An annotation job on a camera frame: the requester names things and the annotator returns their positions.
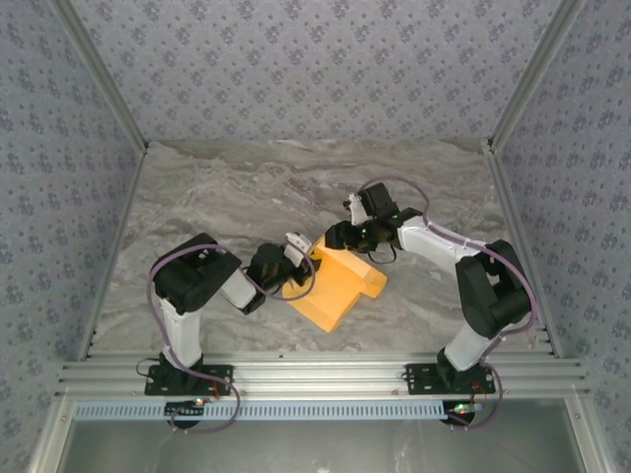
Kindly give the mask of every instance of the glass panel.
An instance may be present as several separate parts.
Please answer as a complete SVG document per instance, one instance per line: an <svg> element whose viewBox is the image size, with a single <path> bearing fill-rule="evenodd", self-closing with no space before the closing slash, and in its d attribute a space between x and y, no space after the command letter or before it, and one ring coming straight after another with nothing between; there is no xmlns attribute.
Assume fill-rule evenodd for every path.
<svg viewBox="0 0 631 473"><path fill-rule="evenodd" d="M562 401L507 401L473 432L437 421L241 422L174 434L163 422L79 422L64 473L580 473Z"/></svg>

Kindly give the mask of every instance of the yellow plastic object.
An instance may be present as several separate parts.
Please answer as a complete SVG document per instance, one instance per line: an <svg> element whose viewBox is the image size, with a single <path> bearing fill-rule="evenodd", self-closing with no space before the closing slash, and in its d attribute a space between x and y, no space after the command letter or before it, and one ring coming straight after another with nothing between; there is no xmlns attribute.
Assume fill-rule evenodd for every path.
<svg viewBox="0 0 631 473"><path fill-rule="evenodd" d="M384 273L350 251L327 248L324 238L315 245L314 259L321 259L314 289L304 298L288 304L326 332L337 328L361 294L376 299L386 285ZM297 296L308 286L309 282L302 288L287 283L283 286L283 297Z"/></svg>

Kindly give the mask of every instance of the patterned wallpaper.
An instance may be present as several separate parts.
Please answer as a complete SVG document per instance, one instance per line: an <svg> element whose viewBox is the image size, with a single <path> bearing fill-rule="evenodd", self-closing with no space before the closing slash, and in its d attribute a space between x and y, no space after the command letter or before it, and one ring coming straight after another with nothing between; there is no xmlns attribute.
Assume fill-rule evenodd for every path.
<svg viewBox="0 0 631 473"><path fill-rule="evenodd" d="M45 0L0 8L0 471L77 356L136 163Z"/></svg>
<svg viewBox="0 0 631 473"><path fill-rule="evenodd" d="M75 0L148 140L489 136L558 0Z"/></svg>
<svg viewBox="0 0 631 473"><path fill-rule="evenodd" d="M631 471L631 4L588 0L502 151L557 329Z"/></svg>

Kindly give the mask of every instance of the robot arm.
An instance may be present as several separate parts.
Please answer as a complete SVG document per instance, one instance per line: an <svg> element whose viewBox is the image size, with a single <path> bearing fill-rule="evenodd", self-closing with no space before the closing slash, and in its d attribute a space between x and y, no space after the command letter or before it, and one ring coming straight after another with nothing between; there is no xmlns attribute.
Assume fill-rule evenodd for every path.
<svg viewBox="0 0 631 473"><path fill-rule="evenodd" d="M265 295L256 286L269 291L289 279L300 286L305 284L311 276L305 255L309 254L312 243L300 234L288 233L285 239L288 241L285 245L262 244L247 268L247 277L241 270L241 260L233 253L192 249L199 245L217 245L207 234L195 236L158 259L155 264L176 252L192 249L191 253L166 264L154 278L171 348L183 365L195 370L203 364L199 344L200 310L215 294L219 293L248 314L265 301ZM317 269L319 261L312 264ZM181 376L183 373L172 359L169 347L163 349L160 358L161 365L174 371L174 378L180 379L180 384L191 383L192 387L198 381L188 375Z"/></svg>
<svg viewBox="0 0 631 473"><path fill-rule="evenodd" d="M526 291L512 273L467 245L486 246L521 270L511 245L503 240L492 244L469 240L423 218L415 209L399 211L382 183L351 194L344 205L351 212L351 221L340 222L326 232L328 247L368 252L379 243L389 243L418 253L455 276L465 324L439 353L438 372L447 387L467 383L466 372L493 348L500 332L519 323L530 311ZM489 276L497 281L491 282Z"/></svg>

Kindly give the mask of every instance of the cable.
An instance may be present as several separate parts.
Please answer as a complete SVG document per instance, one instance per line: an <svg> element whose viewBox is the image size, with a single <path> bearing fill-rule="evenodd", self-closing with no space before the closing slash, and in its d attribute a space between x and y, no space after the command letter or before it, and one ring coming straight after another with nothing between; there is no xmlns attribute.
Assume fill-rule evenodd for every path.
<svg viewBox="0 0 631 473"><path fill-rule="evenodd" d="M515 275L515 277L520 281L520 283L522 283L522 286L524 287L524 290L526 291L526 294L528 296L528 301L530 302L530 319L528 320L528 322L525 325L523 325L521 327L514 328L514 329L511 329L511 330L507 330L505 332L501 332L496 338L497 341L494 341L489 346L489 348L486 350L486 352L484 352L482 354L481 358L485 358L489 353L491 353L497 347L497 345L500 343L501 339L503 337L505 337L506 335L515 335L515 334L518 334L518 333L526 332L527 330L529 330L536 323L536 319L537 319L536 297L534 295L534 291L532 290L532 286L530 285L530 283L526 279L526 276L524 276L524 274L522 274L522 271L520 271L517 266L515 266L513 263L511 263L504 256L496 253L495 251L493 251L492 249L487 248L486 246L482 246L482 245L477 244L477 243L475 243L473 241L469 241L467 238L465 238L463 236L448 235L448 234L442 232L440 229L435 228L434 224L432 222L430 222L429 218L428 218L428 211L429 211L429 208L430 208L430 198L425 193L425 191L418 184L416 184L416 182L413 182L413 181L411 181L411 180L409 180L409 179L407 179L405 177L400 177L398 175L391 175L391 174L383 175L381 177L376 177L374 179L369 180L368 182L365 182L359 189L357 189L356 193L361 191L361 190L364 190L369 185L374 184L375 182L381 182L382 180L398 180L400 182L404 182L404 183L408 184L409 186L411 186L413 189L415 189L419 194L421 194L421 196L425 200L425 205L424 205L423 210L422 210L423 222L425 223L427 228L430 231L432 231L434 234L436 234L439 237L444 238L447 241L450 241L452 243L461 244L463 246L468 246L469 248L475 249L477 251L480 251L482 253L485 253L485 254L491 256L496 261L499 261L500 263L502 263L509 271L511 271Z"/></svg>
<svg viewBox="0 0 631 473"><path fill-rule="evenodd" d="M271 299L274 299L276 301L296 301L300 298L303 298L304 296L306 296L308 293L310 293L313 288L314 285L316 284L316 268L314 267L314 264L312 263L311 259L309 258L309 256L302 251L300 248L298 248L297 246L295 246L294 244L292 244L290 241L287 241L287 244L291 245L292 247L294 247L295 249L297 249L306 259L307 259L307 263L309 265L309 269L311 271L312 274L312 282L310 284L310 286L307 288L307 290L297 296L294 296L292 298L279 298L278 296L274 296L271 293L268 293L267 291L265 291L264 289L262 289L260 286L258 286L256 283L254 283L254 281L251 280L251 278L244 273L245 278L262 294L264 294L266 297L269 297ZM146 296L147 296L147 304L149 305L149 311L151 312L151 315L154 317L154 320L156 321L156 323L158 324L158 328L160 329L160 333L162 334L162 338L165 342L165 348L167 349L167 351L169 352L169 355L171 355L171 359L174 361L175 365L183 372L190 374L191 376L195 376L195 377L199 377L201 379L207 379L209 381L213 381L213 382L219 382L221 384L224 384L225 386L227 386L232 392L235 393L235 397L237 399L237 406L235 407L235 412L233 413L233 415L230 417L230 419L228 421L226 421L225 423L221 424L218 427L213 427L213 428L209 428L209 429L195 429L195 430L190 430L190 429L180 429L178 428L174 423L172 423L172 427L174 427L174 429L177 429L179 432L184 431L185 433L191 433L194 435L199 435L199 434L211 434L211 433L215 433L215 432L221 432L226 430L229 426L231 426L234 422L237 421L237 417L239 416L239 413L241 411L241 395L239 394L239 391L235 388L235 386L230 382L227 381L225 379L223 379L222 377L219 376L214 376L212 374L206 374L203 372L195 372L193 370L191 370L189 367L187 367L185 364L183 364L179 358L177 357L177 354L175 353L173 347L171 346L171 340L169 339L169 333L167 332L167 325L165 324L165 322L162 320L162 318L159 316L158 311L156 310L156 307L154 305L153 302L153 281L156 277L156 275L160 272L160 270L162 268L164 268L166 265L168 265L169 263L171 263L172 261L181 258L182 256L185 256L186 254L190 254L190 253L194 253L196 251L201 251L204 249L212 249L215 251L221 251L221 252L228 252L228 248L226 248L225 246L218 244L218 243L206 243L206 244L197 244L195 246L191 246L189 248L185 248L185 249L181 249L180 251L176 251L175 253L170 254L169 256L167 256L165 259L161 260L160 262L158 262L149 272L149 277L147 279L147 288L146 288Z"/></svg>
<svg viewBox="0 0 631 473"><path fill-rule="evenodd" d="M140 372L139 368L140 368L140 364L142 362L158 362L159 359L158 358L143 358L142 360L140 360L137 364L136 364L136 372L138 373L139 376L143 376L143 377L149 377L149 373L147 372L147 374L143 374Z"/></svg>
<svg viewBox="0 0 631 473"><path fill-rule="evenodd" d="M471 426L467 421L464 421L463 419L461 419L458 416L455 416L454 414L447 415L447 417L449 417L450 419L461 423L462 426L469 431L476 431L478 429L482 429L483 427L486 427L491 422L493 422L493 420L497 417L498 413L500 412L500 404L502 404L502 400L504 399L504 386L502 385L502 378L498 375L497 370L495 370L495 367L493 367L492 365L486 362L480 362L480 366L488 370L491 370L491 372L495 375L495 379L497 380L497 388L498 388L499 397L489 417L484 419L479 424L475 424L474 426Z"/></svg>
<svg viewBox="0 0 631 473"><path fill-rule="evenodd" d="M425 193L425 191L418 184L416 184L416 182L413 182L413 181L411 181L409 179L406 179L405 177L400 177L398 175L384 175L384 176L381 176L381 177L376 177L374 179L371 179L368 182L365 182L357 190L357 192L365 189L366 187L368 187L369 185L371 185L371 184L373 184L375 182L380 182L382 180L398 180L398 181L404 182L404 183L408 184L409 186L411 186L412 188L414 188L419 194L421 194L421 196L425 200L425 206L423 207L423 210L422 210L422 218L423 218L423 222L425 223L425 225L427 226L427 228L431 232L433 232L434 234L438 235L439 237L441 237L443 239L446 239L447 241L450 241L450 242L456 243L456 244L461 244L463 246L468 246L469 248L472 248L472 249L475 249L475 250L480 251L482 253L485 253L485 254L489 255L490 257L494 258L496 261L499 261L509 271L511 271L515 275L515 277L520 281L520 283L522 283L522 286L524 287L524 290L526 291L526 294L528 296L528 301L530 302L530 318L528 319L527 323L525 325L521 326L521 327L510 329L510 330L506 330L504 332L499 333L495 337L495 340L493 340L493 342L491 342L491 344L487 347L487 349L480 356L479 365L491 370L491 372L493 374L495 374L495 377L496 377L497 383L498 383L498 388L499 388L499 398L498 398L497 404L495 405L493 411L491 412L491 415L488 418L486 418L484 421L482 421L481 423L470 427L468 425L468 423L466 423L462 419L460 419L460 418L458 418L458 417L456 417L454 415L449 414L450 418L455 419L458 422L461 422L462 424L465 424L465 426L468 429L470 429L470 430L480 429L480 428L490 424L497 417L497 413L498 413L498 411L500 409L500 404L502 403L502 399L504 398L504 389L502 387L502 380L501 380L500 376L498 375L497 371L495 370L495 368L493 368L491 365L489 365L488 363L485 362L486 357L493 350L495 350L495 348L497 348L497 346L500 344L500 342L502 341L502 339L504 337L506 337L507 335L515 335L515 334L518 334L518 333L526 332L526 331L530 330L530 328L536 323L537 309L536 309L536 297L534 295L534 290L532 289L532 286L528 282L526 276L524 276L524 274L522 274L522 271L520 271L520 269L517 266L515 266L511 261L506 259L504 256L498 254L497 252L493 251L492 249L487 248L486 246L482 246L482 245L477 244L477 243L475 243L473 241L469 241L468 239L464 238L463 236L449 235L449 234L446 234L445 232L442 232L440 229L435 228L434 224L432 222L430 222L429 218L428 218L428 211L429 211L429 208L430 208L430 198Z"/></svg>
<svg viewBox="0 0 631 473"><path fill-rule="evenodd" d="M368 258L375 264L390 264L393 263L394 261L396 261L396 249L394 249L394 246L390 245L390 249L392 250L392 259L390 261L375 261L375 259L373 259L373 252L369 251L368 252Z"/></svg>
<svg viewBox="0 0 631 473"><path fill-rule="evenodd" d="M471 387L473 387L473 389L476 389L476 388L479 389L480 392L484 394L484 401L482 402L482 407L486 406L486 389L484 389L482 385L477 381L473 381L471 383ZM471 401L473 401L474 399L475 399L475 394L471 396Z"/></svg>

